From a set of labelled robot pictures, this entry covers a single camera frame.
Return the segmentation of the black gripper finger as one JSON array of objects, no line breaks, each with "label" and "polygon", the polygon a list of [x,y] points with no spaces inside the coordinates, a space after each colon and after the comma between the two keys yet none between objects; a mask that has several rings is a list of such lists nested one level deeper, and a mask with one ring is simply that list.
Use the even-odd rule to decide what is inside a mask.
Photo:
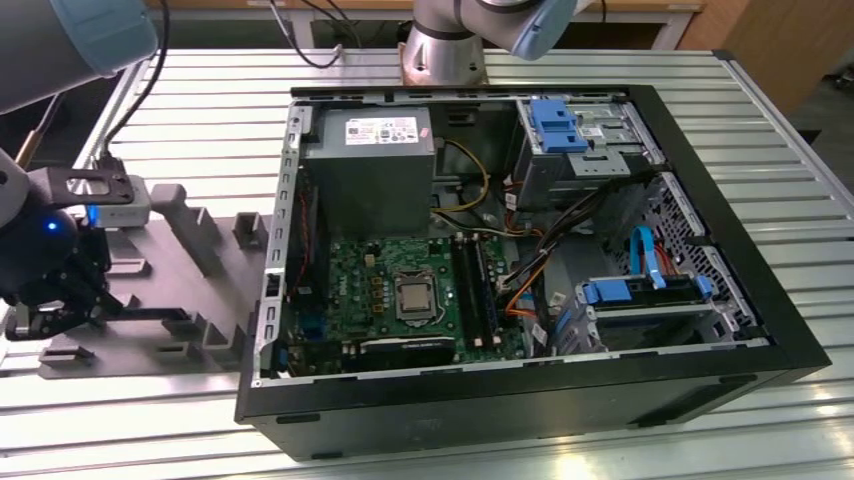
[{"label": "black gripper finger", "polygon": [[105,231],[81,228],[70,255],[45,278],[53,290],[51,301],[61,303],[51,313],[57,322],[83,323],[121,311],[105,278],[110,267]]},{"label": "black gripper finger", "polygon": [[3,325],[9,341],[45,340],[85,323],[85,309],[61,301],[35,306],[14,303],[9,307]]}]

